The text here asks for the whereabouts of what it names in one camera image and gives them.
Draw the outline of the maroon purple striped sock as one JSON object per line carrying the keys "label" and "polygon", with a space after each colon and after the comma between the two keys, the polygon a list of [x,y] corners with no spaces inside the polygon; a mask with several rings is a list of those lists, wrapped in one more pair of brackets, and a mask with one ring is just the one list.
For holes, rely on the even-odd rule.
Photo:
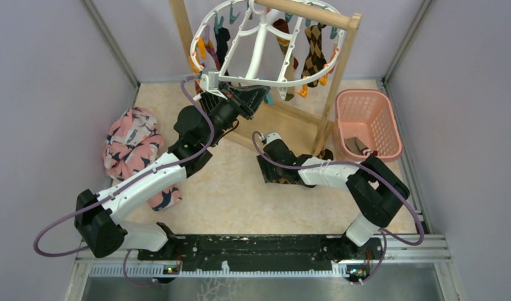
{"label": "maroon purple striped sock", "polygon": [[219,61],[218,54],[216,53],[212,42],[211,41],[205,42],[204,43],[204,47],[205,47],[205,50],[207,51],[207,53],[213,59],[216,69],[220,70],[221,69],[221,63]]}

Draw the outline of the white plastic sock hanger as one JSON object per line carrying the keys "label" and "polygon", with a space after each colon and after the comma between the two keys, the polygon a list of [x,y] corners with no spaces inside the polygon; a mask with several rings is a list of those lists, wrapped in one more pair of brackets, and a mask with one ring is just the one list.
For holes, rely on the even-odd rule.
{"label": "white plastic sock hanger", "polygon": [[[220,12],[233,8],[237,1],[224,1],[215,6],[203,18],[193,39],[203,37],[204,42],[211,41],[210,36],[223,27],[224,18]],[[333,47],[340,48],[336,56],[334,71],[331,75],[339,82],[347,65],[352,45],[361,22],[361,15],[344,16],[333,6],[323,1],[245,1],[245,10],[232,17],[238,22],[236,34],[228,42],[228,53],[219,71],[219,82],[240,83],[242,85],[265,85],[275,87],[282,93],[288,87],[297,87],[312,80],[302,80],[302,76],[293,80],[285,78],[287,67],[292,66],[291,55],[297,47],[300,28],[325,24],[322,31],[322,51],[326,60],[330,60]],[[276,19],[282,18],[288,23],[289,34],[283,33],[272,26]],[[278,73],[269,79],[259,76],[261,63],[272,55],[265,49],[268,35],[289,40],[290,45],[286,56],[274,60]],[[211,56],[206,52],[205,69],[216,70]]]}

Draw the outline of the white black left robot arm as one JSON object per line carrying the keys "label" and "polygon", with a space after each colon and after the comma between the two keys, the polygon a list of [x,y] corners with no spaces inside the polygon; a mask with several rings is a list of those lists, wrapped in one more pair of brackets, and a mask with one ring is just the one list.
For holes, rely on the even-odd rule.
{"label": "white black left robot arm", "polygon": [[179,138],[156,161],[120,184],[92,193],[80,193],[76,202],[75,228],[96,258],[119,250],[149,251],[163,260],[177,251],[177,238],[164,224],[142,224],[126,217],[163,189],[183,182],[199,172],[212,158],[214,147],[240,117],[250,120],[270,92],[270,87],[218,85],[219,95],[199,94],[212,99],[206,113],[196,101],[177,116],[174,130]]}

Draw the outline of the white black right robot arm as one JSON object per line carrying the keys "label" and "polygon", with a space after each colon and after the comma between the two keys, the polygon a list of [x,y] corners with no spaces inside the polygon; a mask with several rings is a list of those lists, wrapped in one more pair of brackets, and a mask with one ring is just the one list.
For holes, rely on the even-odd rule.
{"label": "white black right robot arm", "polygon": [[365,253],[367,241],[391,223],[410,196],[402,180],[374,155],[360,163],[308,154],[296,156],[277,139],[267,144],[256,159],[266,183],[326,186],[350,193],[359,214],[344,232],[342,249],[349,258]]}

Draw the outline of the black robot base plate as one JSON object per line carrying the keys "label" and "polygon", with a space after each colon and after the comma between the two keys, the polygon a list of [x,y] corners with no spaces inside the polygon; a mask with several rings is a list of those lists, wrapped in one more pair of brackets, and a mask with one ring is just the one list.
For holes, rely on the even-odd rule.
{"label": "black robot base plate", "polygon": [[140,250],[141,261],[171,260],[184,272],[325,272],[342,260],[378,260],[379,238],[356,246],[340,235],[185,235],[159,251]]}

